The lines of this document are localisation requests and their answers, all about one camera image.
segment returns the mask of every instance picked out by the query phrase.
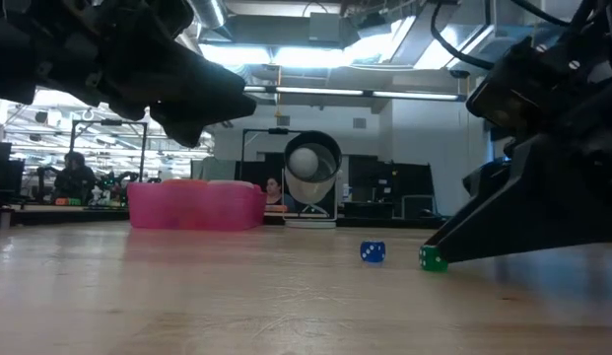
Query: pink plastic bin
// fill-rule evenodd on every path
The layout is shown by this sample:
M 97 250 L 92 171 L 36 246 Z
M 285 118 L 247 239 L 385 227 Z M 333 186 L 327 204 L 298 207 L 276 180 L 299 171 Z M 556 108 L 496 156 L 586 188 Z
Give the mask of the pink plastic bin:
M 264 220 L 266 195 L 238 183 L 129 183 L 135 228 L 242 231 Z

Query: green die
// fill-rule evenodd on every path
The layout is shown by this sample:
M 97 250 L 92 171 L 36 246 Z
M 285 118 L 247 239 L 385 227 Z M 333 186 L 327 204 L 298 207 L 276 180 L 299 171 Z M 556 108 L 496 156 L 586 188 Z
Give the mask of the green die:
M 440 250 L 435 246 L 420 248 L 420 265 L 426 271 L 445 272 L 447 261 L 440 256 Z

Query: white ball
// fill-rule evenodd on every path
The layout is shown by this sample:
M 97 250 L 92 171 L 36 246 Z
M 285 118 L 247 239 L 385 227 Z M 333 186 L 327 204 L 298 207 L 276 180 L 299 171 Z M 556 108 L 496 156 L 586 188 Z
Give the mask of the white ball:
M 310 148 L 299 148 L 291 154 L 288 166 L 297 178 L 310 178 L 318 169 L 318 158 Z

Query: person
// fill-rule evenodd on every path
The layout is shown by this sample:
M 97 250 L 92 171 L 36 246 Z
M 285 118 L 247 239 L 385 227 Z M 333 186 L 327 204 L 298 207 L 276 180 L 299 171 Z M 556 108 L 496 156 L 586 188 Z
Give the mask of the person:
M 284 200 L 282 202 L 282 192 L 283 189 L 280 180 L 274 177 L 269 177 L 266 181 L 266 205 L 284 205 L 287 208 L 286 212 L 295 212 L 297 210 L 295 200 L 291 195 L 285 193 Z
M 85 156 L 77 152 L 65 155 L 65 169 L 54 182 L 55 198 L 79 198 L 89 200 L 91 190 L 96 185 L 96 175 L 87 167 Z

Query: wooden table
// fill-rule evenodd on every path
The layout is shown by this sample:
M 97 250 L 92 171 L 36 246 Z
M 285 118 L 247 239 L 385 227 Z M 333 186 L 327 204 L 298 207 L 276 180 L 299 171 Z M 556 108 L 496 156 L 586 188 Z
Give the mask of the wooden table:
M 430 233 L 11 229 L 0 355 L 612 354 L 612 246 L 434 274 L 417 263 Z M 384 264 L 359 259 L 373 239 Z

